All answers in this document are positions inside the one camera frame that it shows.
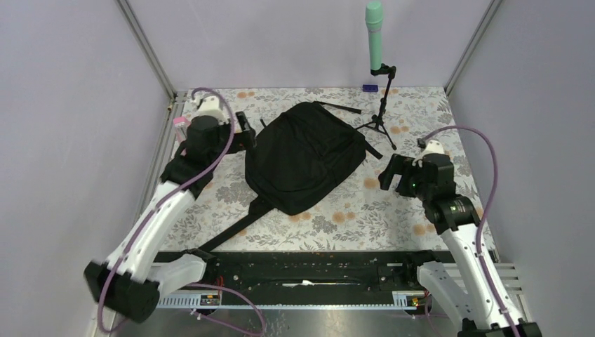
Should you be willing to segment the black student backpack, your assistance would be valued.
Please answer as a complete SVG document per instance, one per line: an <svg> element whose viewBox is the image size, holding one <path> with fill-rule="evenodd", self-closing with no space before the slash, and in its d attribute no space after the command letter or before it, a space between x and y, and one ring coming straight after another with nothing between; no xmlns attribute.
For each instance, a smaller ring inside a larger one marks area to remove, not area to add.
<svg viewBox="0 0 595 337"><path fill-rule="evenodd" d="M200 246L210 252L271 210L294 216L344 182L367 154L382 155L353 126L320 102L301 102L256 137L245 156L245 180L257 197L248 214Z"/></svg>

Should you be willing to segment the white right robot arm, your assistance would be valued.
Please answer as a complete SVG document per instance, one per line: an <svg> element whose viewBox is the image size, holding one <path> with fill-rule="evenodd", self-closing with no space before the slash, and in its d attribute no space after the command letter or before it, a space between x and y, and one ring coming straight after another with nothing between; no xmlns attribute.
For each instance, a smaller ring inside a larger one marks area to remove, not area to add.
<svg viewBox="0 0 595 337"><path fill-rule="evenodd" d="M432 251L414 253L402 271L412 289L424 288L444 309L459 336L541 336L515 306L479 238L480 218L468 197L458 194L454 166L446 154L419 159L393 154L378 176L388 190L395 175L396 193L419 199L427 220L448 247L462 278L460 287Z"/></svg>

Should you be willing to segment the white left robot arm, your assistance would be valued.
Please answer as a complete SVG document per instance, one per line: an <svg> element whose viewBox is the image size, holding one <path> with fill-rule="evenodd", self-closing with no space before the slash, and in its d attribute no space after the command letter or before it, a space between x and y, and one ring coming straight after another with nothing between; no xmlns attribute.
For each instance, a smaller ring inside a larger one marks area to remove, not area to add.
<svg viewBox="0 0 595 337"><path fill-rule="evenodd" d="M216 258L208 249L184 251L158 267L153 262L174 224L213 179L222 158L255 147L255 130L244 112L226 117L220 110L198 113L185 130L133 229L104 261L91 261L83 271L99 318L109 308L142 323L171 293L192 283L207 289L217 281Z"/></svg>

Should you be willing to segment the small blue block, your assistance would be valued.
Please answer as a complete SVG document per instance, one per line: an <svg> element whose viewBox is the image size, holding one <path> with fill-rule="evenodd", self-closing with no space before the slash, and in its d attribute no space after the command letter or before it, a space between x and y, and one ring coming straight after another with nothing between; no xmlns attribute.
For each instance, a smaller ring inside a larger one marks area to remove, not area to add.
<svg viewBox="0 0 595 337"><path fill-rule="evenodd" d="M363 92L378 92L379 91L379 88L378 88L378 85L364 84L362 86L362 91Z"/></svg>

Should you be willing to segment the black microphone tripod stand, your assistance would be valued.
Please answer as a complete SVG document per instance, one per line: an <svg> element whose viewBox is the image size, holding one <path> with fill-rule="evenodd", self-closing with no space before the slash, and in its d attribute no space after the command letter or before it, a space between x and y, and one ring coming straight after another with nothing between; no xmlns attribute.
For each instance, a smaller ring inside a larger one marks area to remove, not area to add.
<svg viewBox="0 0 595 337"><path fill-rule="evenodd" d="M385 88L385 93L384 93L383 97L380 99L380 108L379 108L378 113L374 114L368 123L362 124L362 125L356 127L356 130L359 130L362 128L367 128L367 129L373 130L377 133L381 133L381 134L385 135L393 150L396 150L396 145L395 145L394 141L392 140L388 130L385 127L384 116L385 116L385 113L387 110L387 98L390 93L392 81L396 76L396 70L397 70L397 68L395 66L389 66L389 65L382 63L378 70L370 71L370 73L374 76L387 75L387 85Z"/></svg>

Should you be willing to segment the mint green microphone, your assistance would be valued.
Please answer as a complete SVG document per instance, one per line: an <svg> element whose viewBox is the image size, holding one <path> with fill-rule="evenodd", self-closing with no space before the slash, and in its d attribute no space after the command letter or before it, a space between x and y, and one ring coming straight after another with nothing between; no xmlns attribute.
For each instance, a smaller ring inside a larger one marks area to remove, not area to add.
<svg viewBox="0 0 595 337"><path fill-rule="evenodd" d="M365 23L368 30L368 51L370 73L376 75L382 65L382 22L384 10L380 1L371 1L366 5Z"/></svg>

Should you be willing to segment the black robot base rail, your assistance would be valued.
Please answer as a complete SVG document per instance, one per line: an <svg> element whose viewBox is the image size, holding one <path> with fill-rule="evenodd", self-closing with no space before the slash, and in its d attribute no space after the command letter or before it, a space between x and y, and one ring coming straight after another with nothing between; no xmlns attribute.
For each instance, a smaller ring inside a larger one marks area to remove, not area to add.
<svg viewBox="0 0 595 337"><path fill-rule="evenodd" d="M204 283L263 310L416 310L417 268L432 251L215 252Z"/></svg>

